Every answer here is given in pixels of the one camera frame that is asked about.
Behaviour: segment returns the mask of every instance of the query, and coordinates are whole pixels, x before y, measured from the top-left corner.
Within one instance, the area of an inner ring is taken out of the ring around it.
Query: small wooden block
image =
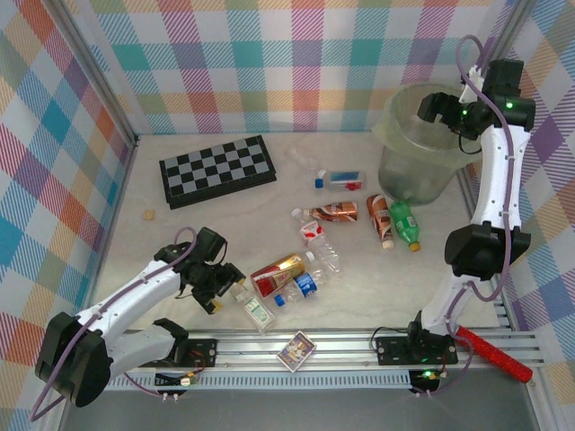
[[[153,209],[147,209],[146,211],[144,211],[142,218],[147,222],[151,222],[152,220],[155,219],[155,211]]]

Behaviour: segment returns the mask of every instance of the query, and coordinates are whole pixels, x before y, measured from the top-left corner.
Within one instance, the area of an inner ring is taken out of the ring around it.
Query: cable tie
[[[97,316],[98,320],[103,317],[102,312],[100,311],[100,309],[98,307],[92,308],[92,316]]]
[[[145,285],[147,285],[147,278],[146,278],[146,273],[145,272],[140,272],[137,275],[137,278]]]

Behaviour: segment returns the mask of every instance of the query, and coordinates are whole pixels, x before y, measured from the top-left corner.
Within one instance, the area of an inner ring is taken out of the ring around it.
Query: card
[[[295,373],[297,368],[314,352],[315,348],[315,343],[300,330],[277,356],[289,371]]]

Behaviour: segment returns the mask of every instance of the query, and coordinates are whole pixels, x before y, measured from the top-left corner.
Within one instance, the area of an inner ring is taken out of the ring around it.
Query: blue bottle label
[[[331,181],[357,181],[359,172],[332,172]]]
[[[313,292],[317,291],[317,286],[315,285],[314,279],[309,274],[305,273],[303,276],[299,276],[294,278],[297,283],[297,286],[304,294],[304,297],[312,294]]]

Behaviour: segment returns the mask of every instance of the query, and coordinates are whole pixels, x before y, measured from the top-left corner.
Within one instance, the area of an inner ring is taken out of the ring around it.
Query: bottle
[[[281,294],[274,296],[278,307],[283,307],[286,303],[296,303],[309,295],[317,292],[317,287],[324,282],[323,271],[318,269],[312,273],[305,273],[291,280],[281,291]]]
[[[306,251],[302,256],[289,254],[251,274],[252,286],[265,298],[285,286],[293,277],[301,276],[305,272],[305,264],[314,260],[311,251]]]
[[[260,298],[250,292],[247,287],[237,283],[230,288],[230,292],[235,300],[243,305],[243,309],[261,334],[270,329],[271,324],[276,320],[276,315],[263,304]]]
[[[326,222],[357,222],[358,204],[356,202],[335,202],[323,207],[305,209],[304,216],[311,216]]]
[[[389,217],[387,201],[383,195],[373,195],[367,198],[367,211],[371,221],[379,234],[384,249],[394,247],[394,238],[392,236],[392,220]]]
[[[316,174],[315,188],[329,190],[359,190],[366,184],[366,174],[364,172],[328,172],[320,167],[317,160],[307,157],[296,145],[287,150],[287,155],[291,157],[303,169]]]
[[[340,272],[340,256],[338,256],[338,253],[327,240],[322,227],[315,220],[307,222],[304,218],[304,212],[299,208],[294,209],[291,216],[301,225],[299,234],[317,260],[322,263],[328,272],[333,274]]]
[[[421,250],[419,243],[420,227],[417,226],[415,218],[411,213],[410,206],[405,201],[399,201],[392,204],[389,208],[389,214],[395,223],[395,229],[399,237],[410,244],[411,251]]]
[[[332,191],[360,190],[365,187],[366,174],[360,171],[353,172],[328,172],[321,169],[315,179],[316,189],[328,189]]]

